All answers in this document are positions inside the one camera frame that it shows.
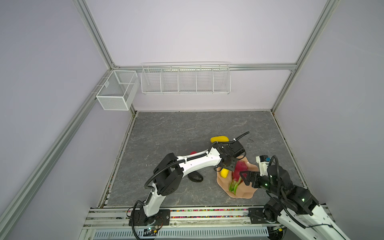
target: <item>yellow fruit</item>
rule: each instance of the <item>yellow fruit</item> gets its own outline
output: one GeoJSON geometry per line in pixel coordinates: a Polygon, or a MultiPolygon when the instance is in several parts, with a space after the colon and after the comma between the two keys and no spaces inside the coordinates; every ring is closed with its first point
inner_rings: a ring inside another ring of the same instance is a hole
{"type": "Polygon", "coordinates": [[[228,173],[229,173],[229,170],[223,168],[223,169],[220,171],[220,176],[223,177],[223,178],[226,178],[226,177],[228,176],[228,173]]]}
{"type": "Polygon", "coordinates": [[[226,136],[212,137],[211,142],[229,142],[229,138],[227,138],[226,136]]]}

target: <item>red dragon fruit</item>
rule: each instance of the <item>red dragon fruit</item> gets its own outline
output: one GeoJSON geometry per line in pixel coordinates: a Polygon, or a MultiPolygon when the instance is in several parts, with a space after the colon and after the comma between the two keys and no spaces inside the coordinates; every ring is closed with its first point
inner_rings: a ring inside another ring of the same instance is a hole
{"type": "Polygon", "coordinates": [[[248,171],[248,167],[243,161],[237,161],[235,171],[232,172],[232,182],[229,185],[229,191],[236,195],[237,186],[243,181],[240,177],[240,172],[248,171]]]}

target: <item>perforated metal strip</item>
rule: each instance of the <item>perforated metal strip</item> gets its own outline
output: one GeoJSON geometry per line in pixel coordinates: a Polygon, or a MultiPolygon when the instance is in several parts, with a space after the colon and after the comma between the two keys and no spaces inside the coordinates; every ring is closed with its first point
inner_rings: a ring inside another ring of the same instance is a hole
{"type": "MultiPolygon", "coordinates": [[[[143,237],[144,228],[139,228],[137,234],[143,237]]],[[[229,237],[268,237],[267,227],[202,227],[202,228],[162,228],[156,238],[229,238],[229,237]]],[[[100,229],[93,239],[135,239],[132,229],[100,229]]]]}

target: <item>wire rack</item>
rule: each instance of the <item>wire rack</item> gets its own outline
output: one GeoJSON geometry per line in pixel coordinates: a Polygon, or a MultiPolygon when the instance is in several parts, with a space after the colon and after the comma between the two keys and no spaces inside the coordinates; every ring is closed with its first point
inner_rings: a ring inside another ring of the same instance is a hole
{"type": "Polygon", "coordinates": [[[139,85],[136,71],[113,70],[96,98],[104,110],[128,111],[139,85]]]}
{"type": "Polygon", "coordinates": [[[144,94],[215,94],[231,92],[229,64],[143,67],[144,94]]]}

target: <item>beige fruit bowl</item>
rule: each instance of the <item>beige fruit bowl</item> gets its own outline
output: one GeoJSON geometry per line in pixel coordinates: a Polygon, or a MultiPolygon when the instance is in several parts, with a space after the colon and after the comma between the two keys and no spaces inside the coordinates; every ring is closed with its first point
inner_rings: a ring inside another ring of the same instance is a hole
{"type": "MultiPolygon", "coordinates": [[[[258,172],[259,168],[256,165],[250,164],[246,157],[244,157],[242,160],[245,162],[246,166],[248,167],[249,171],[255,171],[258,172]]],[[[250,199],[252,198],[253,194],[257,190],[256,188],[253,188],[252,186],[245,185],[244,182],[241,182],[236,190],[236,195],[233,194],[233,192],[229,191],[229,185],[232,182],[232,171],[229,171],[228,176],[226,178],[223,178],[220,176],[220,172],[217,172],[217,183],[220,185],[220,187],[230,196],[233,198],[246,198],[250,199]]]]}

